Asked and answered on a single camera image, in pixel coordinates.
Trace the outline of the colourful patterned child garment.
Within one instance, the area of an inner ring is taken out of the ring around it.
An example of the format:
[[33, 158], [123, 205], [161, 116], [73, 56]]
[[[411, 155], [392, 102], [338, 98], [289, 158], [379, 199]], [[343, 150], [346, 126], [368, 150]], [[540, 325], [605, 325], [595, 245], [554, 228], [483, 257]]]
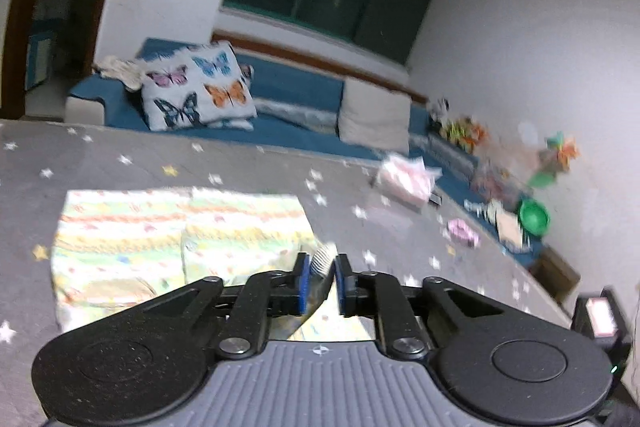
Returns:
[[242, 285], [258, 272], [288, 271], [309, 255], [311, 288], [301, 317], [279, 319], [273, 337], [365, 340], [320, 285], [337, 254], [314, 235], [294, 195], [204, 187], [70, 191], [51, 251], [56, 318], [62, 332], [145, 303], [203, 277]]

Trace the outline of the grey star tablecloth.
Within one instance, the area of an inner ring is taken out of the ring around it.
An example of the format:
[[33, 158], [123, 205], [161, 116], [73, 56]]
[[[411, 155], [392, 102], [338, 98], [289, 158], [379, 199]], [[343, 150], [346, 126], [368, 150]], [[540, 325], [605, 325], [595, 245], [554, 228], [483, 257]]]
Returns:
[[478, 248], [442, 234], [460, 208], [445, 200], [415, 212], [372, 187], [373, 165], [360, 159], [288, 152], [98, 127], [6, 121], [1, 126], [1, 421], [37, 426], [43, 415], [30, 383], [38, 350], [58, 331], [50, 247], [70, 190], [220, 187], [292, 194], [314, 234], [332, 242], [357, 270], [375, 269], [412, 284], [439, 275], [473, 291], [567, 325], [566, 313], [492, 239]]

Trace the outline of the pink hair scrunchie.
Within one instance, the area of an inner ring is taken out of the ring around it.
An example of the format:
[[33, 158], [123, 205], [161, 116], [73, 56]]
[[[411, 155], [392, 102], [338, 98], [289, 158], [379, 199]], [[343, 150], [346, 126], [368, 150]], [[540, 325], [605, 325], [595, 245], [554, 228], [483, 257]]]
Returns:
[[480, 234], [462, 219], [452, 219], [447, 223], [449, 236], [455, 241], [470, 248], [480, 246]]

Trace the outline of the small black remote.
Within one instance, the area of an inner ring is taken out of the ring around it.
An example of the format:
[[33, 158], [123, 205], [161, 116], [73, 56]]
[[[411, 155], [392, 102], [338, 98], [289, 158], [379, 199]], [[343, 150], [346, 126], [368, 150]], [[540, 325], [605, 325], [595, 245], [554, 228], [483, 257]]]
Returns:
[[433, 206], [440, 207], [442, 205], [442, 195], [432, 193], [428, 202]]

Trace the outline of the pink tissue pack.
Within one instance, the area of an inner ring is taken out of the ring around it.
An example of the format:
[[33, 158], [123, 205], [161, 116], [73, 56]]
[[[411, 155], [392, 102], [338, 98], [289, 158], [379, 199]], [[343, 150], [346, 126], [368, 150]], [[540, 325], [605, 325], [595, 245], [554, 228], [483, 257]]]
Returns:
[[442, 169], [428, 167], [422, 157], [388, 154], [373, 179], [373, 186], [386, 198], [421, 212], [434, 193]]

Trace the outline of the beige cushion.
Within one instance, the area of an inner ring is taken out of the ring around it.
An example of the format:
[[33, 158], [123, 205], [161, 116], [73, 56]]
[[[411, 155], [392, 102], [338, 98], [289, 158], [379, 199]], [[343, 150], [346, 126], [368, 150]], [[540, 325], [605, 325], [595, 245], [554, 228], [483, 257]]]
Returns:
[[340, 140], [407, 155], [411, 98], [352, 77], [344, 81], [337, 131]]

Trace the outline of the green plastic bowl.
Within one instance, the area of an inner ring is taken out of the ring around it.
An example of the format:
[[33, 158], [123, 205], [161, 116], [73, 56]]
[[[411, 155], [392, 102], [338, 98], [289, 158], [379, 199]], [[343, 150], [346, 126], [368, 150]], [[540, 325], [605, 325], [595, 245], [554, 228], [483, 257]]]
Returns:
[[523, 199], [518, 206], [518, 221], [529, 235], [541, 237], [548, 232], [550, 216], [548, 210], [535, 199]]

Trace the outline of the colourful plush toys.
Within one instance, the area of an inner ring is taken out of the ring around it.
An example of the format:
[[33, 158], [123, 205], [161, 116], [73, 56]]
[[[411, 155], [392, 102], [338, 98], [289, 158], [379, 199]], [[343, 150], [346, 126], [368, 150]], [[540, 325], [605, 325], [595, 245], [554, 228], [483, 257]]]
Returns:
[[468, 154], [473, 154], [480, 144], [487, 142], [489, 139], [488, 130], [471, 117], [461, 117], [457, 120], [448, 121], [447, 124], [440, 128], [439, 135], [442, 139]]

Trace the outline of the blue sofa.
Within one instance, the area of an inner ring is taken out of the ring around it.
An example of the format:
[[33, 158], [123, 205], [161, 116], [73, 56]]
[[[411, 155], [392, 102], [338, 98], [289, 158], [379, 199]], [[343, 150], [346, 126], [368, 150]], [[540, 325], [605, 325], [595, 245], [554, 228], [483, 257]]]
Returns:
[[[295, 148], [305, 152], [375, 160], [384, 156], [373, 147], [349, 145], [337, 136], [337, 115], [343, 98], [344, 82], [242, 53], [238, 62], [253, 69], [250, 93], [258, 116], [253, 128], [184, 129], [183, 135], [245, 144]], [[106, 127], [148, 131], [142, 94], [128, 90], [121, 81], [92, 74], [77, 83], [67, 95], [69, 121], [104, 124]], [[423, 157], [427, 166], [442, 169], [437, 187], [457, 204], [479, 202], [471, 179], [478, 160], [467, 153], [456, 153], [441, 139], [427, 132], [430, 114], [419, 104], [410, 105], [409, 144], [411, 157]]]

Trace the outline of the panda plush toy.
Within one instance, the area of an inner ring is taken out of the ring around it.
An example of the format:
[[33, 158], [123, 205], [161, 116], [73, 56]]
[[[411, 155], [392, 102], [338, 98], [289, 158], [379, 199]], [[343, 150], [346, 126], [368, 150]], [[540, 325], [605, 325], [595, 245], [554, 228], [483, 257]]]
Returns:
[[450, 104], [446, 98], [439, 98], [428, 108], [428, 130], [439, 133], [449, 121]]

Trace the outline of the butterfly print pillow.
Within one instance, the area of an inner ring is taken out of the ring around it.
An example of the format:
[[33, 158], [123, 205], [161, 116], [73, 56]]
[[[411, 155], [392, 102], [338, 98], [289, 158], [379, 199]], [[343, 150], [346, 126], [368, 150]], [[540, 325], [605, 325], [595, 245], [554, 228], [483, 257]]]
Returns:
[[185, 46], [140, 63], [142, 106], [152, 131], [207, 127], [256, 116], [232, 46]]

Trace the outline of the crumpled beige cloth on sofa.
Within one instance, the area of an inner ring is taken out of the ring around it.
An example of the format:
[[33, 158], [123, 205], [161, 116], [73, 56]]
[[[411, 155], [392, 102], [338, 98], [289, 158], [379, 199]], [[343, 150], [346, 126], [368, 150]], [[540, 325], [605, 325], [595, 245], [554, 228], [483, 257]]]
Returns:
[[131, 92], [139, 91], [143, 86], [144, 72], [136, 61], [122, 60], [109, 55], [95, 62], [92, 70], [102, 78], [119, 80]]

